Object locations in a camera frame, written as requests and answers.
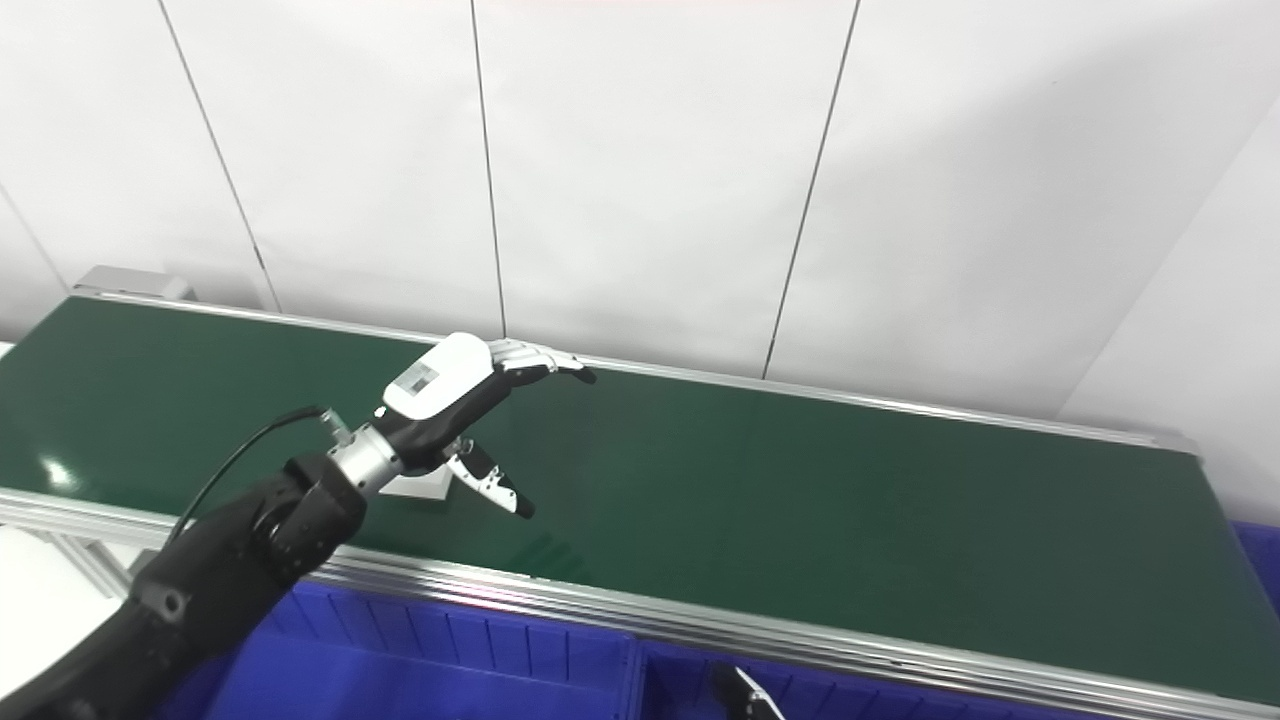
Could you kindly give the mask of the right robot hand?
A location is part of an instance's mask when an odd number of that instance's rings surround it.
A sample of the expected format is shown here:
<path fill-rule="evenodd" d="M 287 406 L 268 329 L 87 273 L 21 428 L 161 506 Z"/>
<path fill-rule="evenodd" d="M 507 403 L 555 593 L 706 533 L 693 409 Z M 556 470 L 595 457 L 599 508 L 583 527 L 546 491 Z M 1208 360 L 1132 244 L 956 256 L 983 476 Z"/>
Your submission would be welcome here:
<path fill-rule="evenodd" d="M 740 666 L 712 662 L 710 687 L 727 719 L 785 719 L 772 696 Z"/>

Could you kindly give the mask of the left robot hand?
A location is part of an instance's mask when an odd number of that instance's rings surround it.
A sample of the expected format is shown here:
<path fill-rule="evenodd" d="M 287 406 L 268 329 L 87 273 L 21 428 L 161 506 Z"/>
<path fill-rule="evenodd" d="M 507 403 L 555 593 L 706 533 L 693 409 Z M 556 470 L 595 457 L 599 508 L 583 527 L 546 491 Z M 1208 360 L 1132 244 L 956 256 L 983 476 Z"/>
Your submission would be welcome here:
<path fill-rule="evenodd" d="M 402 473 L 384 493 L 443 501 L 453 482 L 520 518 L 535 506 L 490 454 L 463 433 L 516 387 L 554 374 L 593 384 L 577 356 L 521 340 L 485 341 L 456 332 L 428 350 L 384 391 L 372 424 L 388 441 Z"/>

